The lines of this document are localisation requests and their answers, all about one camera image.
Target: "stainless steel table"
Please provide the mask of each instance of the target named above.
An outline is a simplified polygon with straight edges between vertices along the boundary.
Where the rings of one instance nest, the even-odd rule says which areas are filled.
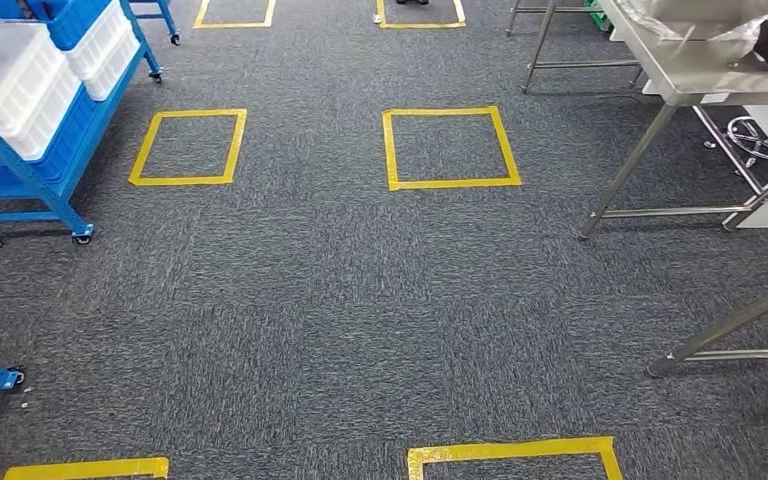
[[[680,107],[692,107],[706,128],[718,138],[720,145],[724,149],[732,148],[727,142],[719,141],[722,135],[700,106],[768,105],[768,66],[757,60],[754,55],[740,58],[740,53],[744,52],[746,47],[742,42],[661,41],[655,33],[632,21],[617,6],[615,0],[600,0],[599,3],[620,38],[628,45],[635,60],[538,62],[552,17],[562,8],[558,6],[559,0],[549,0],[538,33],[537,47],[531,63],[528,64],[528,73],[522,85],[523,91],[528,91],[534,73],[539,69],[639,65],[664,99],[664,106],[632,150],[616,178],[602,193],[599,203],[579,232],[579,237],[582,240],[589,238],[603,218],[728,214],[731,216],[724,222],[724,226],[728,230],[734,229],[768,199],[768,185],[761,187],[746,166],[739,161],[735,166],[756,194],[743,205],[636,210],[609,210],[608,207],[637,168],[652,141]]]
[[[675,352],[670,352],[655,360],[655,362],[647,367],[647,371],[653,377],[660,377],[674,369],[681,362],[768,358],[768,349],[702,351],[703,348],[711,343],[734,332],[747,323],[757,320],[765,313],[768,313],[768,294],[758,298],[750,305],[735,311],[726,320],[712,325],[702,333],[691,337]]]

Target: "plastic bag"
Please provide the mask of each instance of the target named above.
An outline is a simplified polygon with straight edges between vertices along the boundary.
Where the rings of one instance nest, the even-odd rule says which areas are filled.
[[[754,45],[768,0],[617,0],[662,40],[726,40]]]

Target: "white storage box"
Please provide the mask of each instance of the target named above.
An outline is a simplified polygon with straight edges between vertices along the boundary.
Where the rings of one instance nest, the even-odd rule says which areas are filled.
[[[117,45],[110,51],[104,62],[98,66],[90,78],[84,80],[90,98],[97,102],[107,99],[139,48],[140,42],[130,28],[121,32]]]
[[[81,87],[66,58],[60,56],[58,63],[40,82],[40,87],[48,88],[40,88],[42,98],[33,105],[26,121],[15,132],[0,129],[2,138],[25,160],[42,157]]]
[[[0,23],[0,133],[15,136],[47,90],[63,53],[42,24]]]
[[[87,29],[75,48],[65,52],[75,75],[81,80],[92,78],[93,73],[116,47],[119,35],[125,29],[133,31],[130,20],[122,11],[122,5],[113,0]]]

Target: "gray carpet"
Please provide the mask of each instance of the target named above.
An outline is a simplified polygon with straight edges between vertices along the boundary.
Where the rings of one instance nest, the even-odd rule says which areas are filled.
[[[212,0],[206,21],[259,21],[255,3]],[[381,30],[371,0],[278,0],[272,28],[192,30],[197,4],[173,2],[180,47],[144,22],[164,82],[134,79],[77,190],[93,243],[6,226],[0,363],[24,364],[33,390],[0,395],[0,477],[165,455],[174,479],[392,480],[409,447],[613,435],[629,480],[768,479],[768,362],[643,373],[768,289],[768,231],[659,219],[575,239],[659,108],[624,89],[631,71],[539,72],[523,96],[537,19],[506,38],[498,2],[466,1],[468,26],[438,31]],[[628,53],[572,15],[546,55]],[[487,105],[521,187],[388,191],[382,110]],[[203,108],[248,109],[234,183],[130,185],[154,113]],[[146,173],[218,173],[230,123],[168,122]],[[504,173],[480,117],[395,128],[405,180]],[[618,205],[747,198],[704,139],[680,112]],[[727,344],[768,346],[768,319]],[[600,469],[558,457],[426,478]]]

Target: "yellow tape square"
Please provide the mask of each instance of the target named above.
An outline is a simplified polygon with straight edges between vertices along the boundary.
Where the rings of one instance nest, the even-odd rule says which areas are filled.
[[[210,5],[210,0],[201,0],[201,7],[199,7],[198,14],[196,14],[196,21],[193,23],[193,28],[261,28],[272,26],[272,16],[275,14],[275,1],[267,0],[266,4],[266,18],[263,22],[257,23],[204,23],[204,16],[207,15],[207,6]]]
[[[131,175],[128,181],[137,186],[161,186],[161,185],[219,185],[231,183],[234,181],[234,170],[237,168],[237,157],[240,156],[240,146],[243,143],[243,130],[246,126],[247,110],[237,109],[218,109],[218,110],[170,110],[158,112],[151,119],[148,132],[143,139],[143,145],[137,154],[137,161],[134,162],[134,168],[131,169]],[[228,149],[228,158],[225,160],[225,170],[222,175],[217,176],[199,176],[199,177],[143,177],[143,168],[148,160],[148,154],[151,152],[151,146],[157,137],[157,131],[160,129],[160,122],[164,118],[189,118],[189,117],[215,117],[215,116],[234,116],[237,117],[234,123],[234,132],[231,135],[231,147]]]
[[[166,478],[169,459],[166,457],[129,458],[100,462],[53,463],[10,467],[3,480],[77,480],[151,475]]]
[[[410,448],[408,449],[408,480],[423,480],[423,466],[428,463],[591,454],[602,458],[607,480],[622,480],[619,462],[614,454],[614,437],[558,438],[525,443],[473,443]]]
[[[378,18],[380,19],[378,26],[381,28],[458,28],[466,26],[466,15],[463,13],[461,0],[452,0],[455,4],[455,12],[458,14],[458,21],[455,23],[388,23],[387,12],[384,8],[384,0],[375,1],[375,13],[378,14]]]
[[[495,178],[464,178],[458,180],[399,180],[396,166],[396,140],[393,134],[393,117],[395,116],[458,116],[458,115],[489,115],[493,120],[496,139],[502,150],[507,177]],[[387,161],[387,184],[390,191],[421,189],[421,188],[465,188],[465,187],[506,187],[522,185],[522,179],[514,162],[511,144],[502,125],[502,116],[495,106],[481,108],[432,108],[432,109],[392,109],[381,114],[384,126],[384,153]]]

